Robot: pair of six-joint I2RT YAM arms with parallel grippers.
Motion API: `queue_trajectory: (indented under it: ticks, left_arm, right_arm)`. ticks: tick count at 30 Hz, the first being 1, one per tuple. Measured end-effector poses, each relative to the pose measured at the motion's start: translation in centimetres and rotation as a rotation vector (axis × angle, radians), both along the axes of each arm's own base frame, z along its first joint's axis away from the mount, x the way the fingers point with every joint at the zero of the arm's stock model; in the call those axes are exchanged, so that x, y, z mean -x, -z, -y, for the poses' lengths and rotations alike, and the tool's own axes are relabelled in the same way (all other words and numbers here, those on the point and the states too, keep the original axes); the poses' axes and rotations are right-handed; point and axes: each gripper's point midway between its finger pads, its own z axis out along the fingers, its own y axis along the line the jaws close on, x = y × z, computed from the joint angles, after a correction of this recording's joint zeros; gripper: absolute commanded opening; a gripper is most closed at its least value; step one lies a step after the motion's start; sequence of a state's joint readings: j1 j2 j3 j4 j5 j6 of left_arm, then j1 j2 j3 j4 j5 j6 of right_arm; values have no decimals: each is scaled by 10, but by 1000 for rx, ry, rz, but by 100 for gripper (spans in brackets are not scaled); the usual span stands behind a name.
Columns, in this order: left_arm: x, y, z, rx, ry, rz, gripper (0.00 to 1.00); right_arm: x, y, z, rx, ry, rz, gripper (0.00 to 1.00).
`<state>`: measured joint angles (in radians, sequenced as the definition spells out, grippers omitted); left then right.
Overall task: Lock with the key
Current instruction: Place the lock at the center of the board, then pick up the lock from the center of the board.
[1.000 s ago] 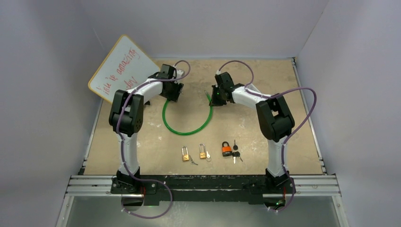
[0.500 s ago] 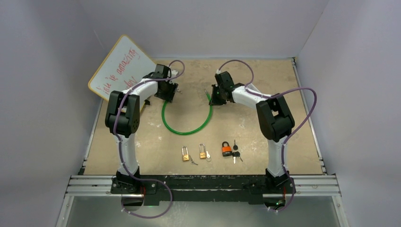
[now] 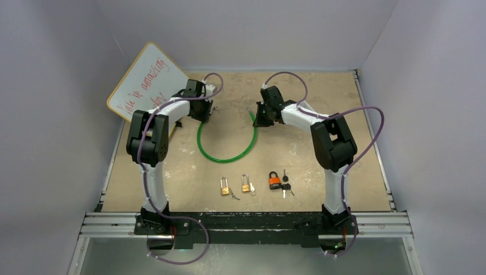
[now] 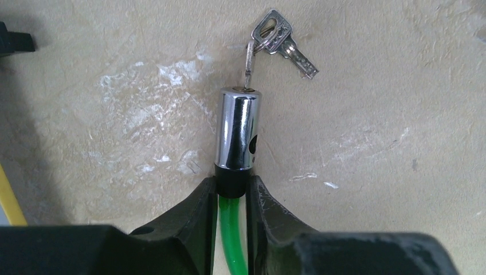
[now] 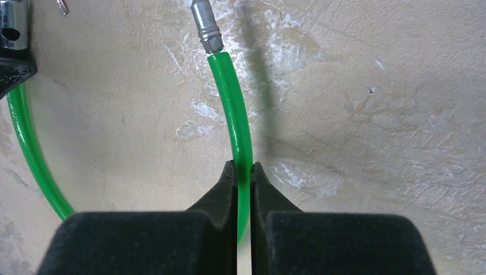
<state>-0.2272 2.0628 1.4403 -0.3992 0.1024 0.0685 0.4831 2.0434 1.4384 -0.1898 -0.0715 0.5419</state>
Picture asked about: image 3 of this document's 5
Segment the black-headed keys bunch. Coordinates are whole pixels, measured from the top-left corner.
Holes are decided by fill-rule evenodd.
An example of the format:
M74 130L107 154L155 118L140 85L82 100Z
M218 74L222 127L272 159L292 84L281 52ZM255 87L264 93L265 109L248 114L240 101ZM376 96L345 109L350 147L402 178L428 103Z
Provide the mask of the black-headed keys bunch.
M287 194L291 194L292 196L294 196L294 193L292 191L292 186L289 183L289 177L286 174L286 170L284 170L284 175L282 177L282 181L283 181L283 183L281 185L281 189L283 191L283 198L285 199L287 197Z

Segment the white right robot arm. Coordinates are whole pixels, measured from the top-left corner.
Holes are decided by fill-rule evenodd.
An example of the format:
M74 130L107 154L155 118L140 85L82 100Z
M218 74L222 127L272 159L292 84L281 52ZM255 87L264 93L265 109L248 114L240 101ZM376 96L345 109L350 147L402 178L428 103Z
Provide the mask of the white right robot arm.
M346 168L354 161L357 145L344 117L328 119L315 112L306 102L285 101L276 86L263 85L262 100L257 102L254 127L270 127L275 122L308 131L312 136L315 157L325 173L325 199L323 206L329 212L322 217L323 229L336 233L344 226L341 213L347 207L343 197L347 192L347 180L341 182Z

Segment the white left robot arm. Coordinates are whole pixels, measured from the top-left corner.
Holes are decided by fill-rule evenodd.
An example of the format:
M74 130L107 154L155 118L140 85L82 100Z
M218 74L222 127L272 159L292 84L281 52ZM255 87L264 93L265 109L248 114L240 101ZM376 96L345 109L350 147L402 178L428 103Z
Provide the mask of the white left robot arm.
M139 166L145 202L140 210L142 222L156 234L169 231L171 219L163 179L163 161L168 153L170 128L188 116L196 121L209 121L214 89L204 81L189 79L186 87L167 102L148 111L137 110L132 115L126 150Z

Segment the brass padlock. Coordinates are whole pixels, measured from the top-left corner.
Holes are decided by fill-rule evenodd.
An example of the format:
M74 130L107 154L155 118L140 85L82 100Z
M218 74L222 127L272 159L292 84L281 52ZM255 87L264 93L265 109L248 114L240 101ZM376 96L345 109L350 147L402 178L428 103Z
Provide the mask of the brass padlock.
M226 177L222 177L220 179L220 187L221 187L221 195L226 196L230 194L229 186L228 186L228 181Z
M243 193L251 192L248 174L242 174L241 175L241 190L242 190Z

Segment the green cable lock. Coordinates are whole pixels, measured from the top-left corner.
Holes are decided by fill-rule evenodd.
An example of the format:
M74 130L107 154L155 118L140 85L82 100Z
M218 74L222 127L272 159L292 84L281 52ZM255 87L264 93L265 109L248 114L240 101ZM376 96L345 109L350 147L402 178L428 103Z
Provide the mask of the green cable lock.
M254 111L247 107L245 112L236 120L242 125L235 126L233 120L226 121L220 116L216 121L199 124L195 141L198 153L205 160L228 164L249 155L257 143L258 130L252 127L256 118Z

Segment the orange black lock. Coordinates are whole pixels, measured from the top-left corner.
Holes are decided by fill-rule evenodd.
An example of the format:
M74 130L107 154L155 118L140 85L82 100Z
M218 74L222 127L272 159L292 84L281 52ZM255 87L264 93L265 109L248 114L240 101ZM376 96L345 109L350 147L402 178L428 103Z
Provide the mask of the orange black lock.
M282 183L276 171L271 171L269 173L269 189L277 190L281 189Z

